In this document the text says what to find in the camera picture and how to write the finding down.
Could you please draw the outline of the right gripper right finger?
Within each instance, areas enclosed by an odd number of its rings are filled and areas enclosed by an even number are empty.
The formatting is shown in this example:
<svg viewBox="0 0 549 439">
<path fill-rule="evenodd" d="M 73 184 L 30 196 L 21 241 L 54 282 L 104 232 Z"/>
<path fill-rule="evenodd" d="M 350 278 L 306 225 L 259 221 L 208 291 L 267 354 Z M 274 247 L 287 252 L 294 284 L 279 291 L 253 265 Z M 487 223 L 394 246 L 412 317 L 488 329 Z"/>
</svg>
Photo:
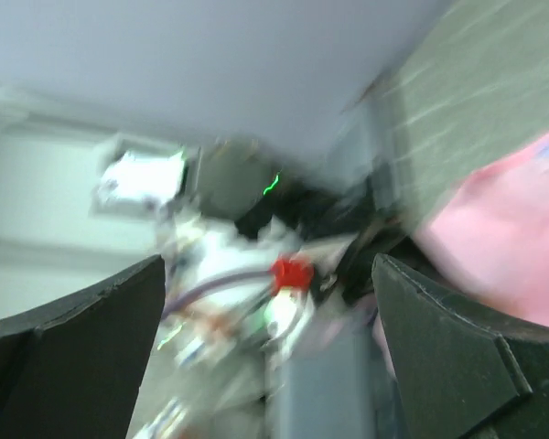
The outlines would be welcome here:
<svg viewBox="0 0 549 439">
<path fill-rule="evenodd" d="M 549 327 L 388 255 L 375 258 L 372 280 L 413 438 L 549 439 Z"/>
</svg>

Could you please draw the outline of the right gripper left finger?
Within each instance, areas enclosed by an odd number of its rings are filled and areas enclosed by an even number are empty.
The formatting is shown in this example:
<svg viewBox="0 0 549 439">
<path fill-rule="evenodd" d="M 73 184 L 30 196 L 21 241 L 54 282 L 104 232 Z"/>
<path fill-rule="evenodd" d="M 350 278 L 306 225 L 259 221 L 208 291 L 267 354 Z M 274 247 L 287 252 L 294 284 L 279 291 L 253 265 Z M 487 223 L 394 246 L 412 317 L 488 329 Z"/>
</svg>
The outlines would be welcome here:
<svg viewBox="0 0 549 439">
<path fill-rule="evenodd" d="M 164 302 L 153 256 L 0 320 L 0 439 L 126 437 Z"/>
</svg>

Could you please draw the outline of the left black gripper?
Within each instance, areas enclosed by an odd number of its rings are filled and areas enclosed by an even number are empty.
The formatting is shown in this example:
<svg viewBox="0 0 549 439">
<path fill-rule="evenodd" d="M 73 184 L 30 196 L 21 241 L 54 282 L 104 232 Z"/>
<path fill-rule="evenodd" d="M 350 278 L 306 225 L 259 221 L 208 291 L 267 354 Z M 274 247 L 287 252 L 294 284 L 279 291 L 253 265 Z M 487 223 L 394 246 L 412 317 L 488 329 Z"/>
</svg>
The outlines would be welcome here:
<svg viewBox="0 0 549 439">
<path fill-rule="evenodd" d="M 302 241 L 343 234 L 370 234 L 374 224 L 393 222 L 393 206 L 379 196 L 388 187 L 375 170 L 346 191 L 308 182 L 257 145 L 234 139 L 200 151 L 196 204 L 201 214 L 231 221 L 252 241 L 271 220 L 281 221 Z"/>
</svg>

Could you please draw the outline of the pink garment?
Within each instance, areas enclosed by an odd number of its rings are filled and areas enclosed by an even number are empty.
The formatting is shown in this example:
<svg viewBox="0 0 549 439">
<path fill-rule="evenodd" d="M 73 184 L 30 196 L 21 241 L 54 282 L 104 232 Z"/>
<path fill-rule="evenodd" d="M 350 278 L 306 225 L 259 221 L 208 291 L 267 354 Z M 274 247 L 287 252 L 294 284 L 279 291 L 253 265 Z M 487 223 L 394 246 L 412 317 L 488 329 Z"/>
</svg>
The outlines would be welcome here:
<svg viewBox="0 0 549 439">
<path fill-rule="evenodd" d="M 549 133 L 474 170 L 413 241 L 463 293 L 549 327 Z"/>
</svg>

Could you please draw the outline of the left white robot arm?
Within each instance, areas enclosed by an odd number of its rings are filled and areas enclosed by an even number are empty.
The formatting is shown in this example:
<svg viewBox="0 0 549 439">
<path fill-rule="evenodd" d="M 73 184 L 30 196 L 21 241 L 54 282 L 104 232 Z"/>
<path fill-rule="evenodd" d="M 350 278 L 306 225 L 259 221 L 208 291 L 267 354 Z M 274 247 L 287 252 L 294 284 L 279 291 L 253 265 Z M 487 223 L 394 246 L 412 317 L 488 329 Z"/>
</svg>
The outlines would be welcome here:
<svg viewBox="0 0 549 439">
<path fill-rule="evenodd" d="M 390 178 L 344 145 L 302 176 L 245 142 L 130 152 L 166 304 L 133 438 L 394 438 L 371 249 Z"/>
</svg>

